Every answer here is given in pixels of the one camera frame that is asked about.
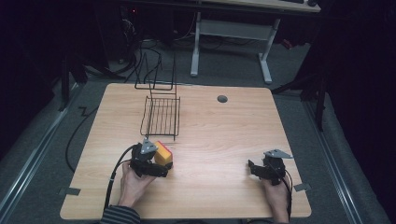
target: floor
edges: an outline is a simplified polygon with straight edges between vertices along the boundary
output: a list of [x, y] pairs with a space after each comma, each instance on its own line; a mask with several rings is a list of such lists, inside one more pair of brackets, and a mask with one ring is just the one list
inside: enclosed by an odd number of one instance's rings
[[[309, 45], [293, 49], [273, 45], [268, 64], [274, 82], [267, 85], [257, 59], [262, 43], [236, 45], [231, 42], [220, 44], [208, 40], [202, 44], [198, 77], [190, 76], [190, 39], [179, 41], [172, 48], [147, 41], [142, 52], [148, 58], [148, 68], [157, 65], [161, 54], [161, 73], [172, 70], [175, 57], [177, 82], [180, 84], [249, 86], [272, 90], [294, 79], [309, 50]], [[143, 54], [136, 53], [138, 58]], [[112, 63], [110, 69], [121, 66]], [[128, 82], [133, 83], [134, 80], [135, 75]], [[94, 120], [94, 109], [99, 106], [106, 85], [111, 82], [120, 81], [89, 75], [86, 85], [72, 84], [72, 102], [63, 112], [58, 111], [61, 104], [60, 85], [54, 88], [54, 99], [32, 120], [0, 163], [0, 196], [3, 199], [0, 223], [94, 222], [62, 220], [59, 212], [64, 196], [58, 193], [61, 188], [68, 187], [73, 177], [66, 161], [71, 167], [78, 164]], [[298, 91], [285, 91], [274, 95], [274, 98], [302, 180], [311, 188], [306, 193], [312, 215], [293, 218], [292, 223], [389, 223], [350, 152], [332, 111], [331, 99], [326, 98], [324, 132], [319, 132], [313, 122], [315, 101], [301, 102]], [[84, 117], [84, 108], [85, 114], [92, 112], [92, 115]], [[180, 220], [146, 220], [147, 223], [177, 221]], [[188, 221], [210, 224], [246, 222], [236, 219]]]

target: table leg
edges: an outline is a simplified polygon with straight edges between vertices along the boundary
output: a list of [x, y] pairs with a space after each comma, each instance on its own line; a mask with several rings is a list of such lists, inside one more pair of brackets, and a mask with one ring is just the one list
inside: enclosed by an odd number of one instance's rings
[[268, 37], [267, 45], [265, 46], [264, 53], [259, 53], [260, 65], [262, 66], [262, 75], [264, 76], [264, 81], [266, 84], [272, 83], [270, 70], [268, 69], [267, 56], [268, 56], [271, 46], [274, 42], [274, 38], [275, 38], [279, 23], [280, 23], [280, 19], [276, 19], [274, 22], [274, 25], [271, 29], [270, 35]]
[[197, 12], [197, 22], [195, 25], [195, 45], [194, 45], [194, 52], [192, 53], [192, 62], [191, 62], [192, 77], [198, 76], [200, 32], [201, 32], [201, 12]]

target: metal bracket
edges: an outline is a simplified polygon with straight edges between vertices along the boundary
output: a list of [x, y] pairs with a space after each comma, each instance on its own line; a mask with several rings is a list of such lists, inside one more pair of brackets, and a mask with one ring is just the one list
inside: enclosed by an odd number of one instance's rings
[[158, 147], [152, 144], [147, 138], [143, 140], [142, 149], [140, 153], [147, 154], [153, 151], [157, 151]]
[[273, 158], [285, 158], [285, 159], [293, 159], [293, 156], [289, 155], [286, 152], [283, 152], [280, 149], [274, 149], [271, 151], [264, 152], [266, 156], [273, 157]]

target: gray carpet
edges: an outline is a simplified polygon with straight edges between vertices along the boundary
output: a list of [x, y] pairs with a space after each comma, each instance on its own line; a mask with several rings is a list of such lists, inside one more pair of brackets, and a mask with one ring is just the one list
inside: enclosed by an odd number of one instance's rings
[[[245, 46], [233, 44], [222, 45], [218, 49], [202, 49], [200, 70], [198, 77], [190, 77], [191, 46], [174, 46], [168, 48], [156, 45], [153, 49], [161, 53], [163, 58], [162, 73], [172, 70], [173, 56], [177, 61], [177, 81], [197, 85], [219, 86], [251, 86], [274, 89], [294, 79], [294, 76], [304, 58], [309, 46], [285, 49], [274, 45], [268, 63], [274, 83], [271, 86], [264, 84], [261, 68], [257, 62], [255, 49], [260, 43]], [[214, 48], [217, 43], [206, 44], [205, 48]], [[144, 49], [148, 56], [148, 65], [153, 67], [157, 62], [157, 53]], [[81, 116], [81, 106], [90, 113], [99, 106], [106, 85], [115, 80], [106, 77], [90, 76], [89, 82], [82, 88], [81, 93], [68, 107], [62, 123], [57, 129], [49, 144], [48, 153], [38, 167], [28, 188], [23, 193], [15, 207], [8, 223], [91, 223], [90, 221], [65, 221], [59, 216], [64, 196], [59, 196], [61, 187], [68, 187], [73, 177], [65, 162], [65, 149], [68, 141], [85, 117]], [[42, 135], [46, 132], [53, 120], [58, 116], [60, 92], [55, 89], [56, 97], [41, 111], [25, 130], [14, 148], [0, 163], [0, 179], [2, 188], [0, 196], [7, 195], [8, 189], [15, 181], [16, 176], [30, 153], [39, 144]], [[321, 143], [317, 136], [316, 127], [312, 118], [306, 112], [305, 103], [300, 101], [298, 92], [287, 91], [275, 95], [276, 106], [279, 111], [286, 135], [290, 141], [297, 166], [302, 180], [312, 189], [307, 192], [312, 207], [312, 215], [307, 218], [293, 218], [291, 223], [349, 223], [347, 213], [338, 196], [337, 190], [329, 174], [328, 167], [321, 150]], [[324, 113], [324, 135], [339, 162], [346, 182], [360, 209], [362, 223], [389, 223], [382, 207], [376, 201], [370, 185], [362, 174], [359, 165], [347, 145], [342, 130], [332, 112], [331, 101], [327, 98], [327, 109]], [[81, 150], [91, 128], [94, 113], [88, 117], [70, 142], [68, 158], [73, 167], [76, 167]], [[174, 223], [175, 220], [156, 220], [147, 223]], [[239, 220], [205, 220], [207, 223], [240, 223]]]

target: white metal frame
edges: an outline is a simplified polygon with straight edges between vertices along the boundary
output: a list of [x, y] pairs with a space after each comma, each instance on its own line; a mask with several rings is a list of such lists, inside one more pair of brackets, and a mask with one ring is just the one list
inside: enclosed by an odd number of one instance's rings
[[266, 46], [263, 50], [263, 53], [259, 53], [259, 61], [262, 66], [262, 75], [264, 77], [265, 83], [271, 84], [272, 79], [268, 69], [267, 56], [274, 42], [279, 23], [280, 19], [276, 19], [272, 26], [228, 21], [201, 20], [201, 13], [198, 12], [195, 28], [195, 44], [191, 62], [191, 76], [198, 76], [200, 35], [220, 35], [236, 38], [265, 40]]

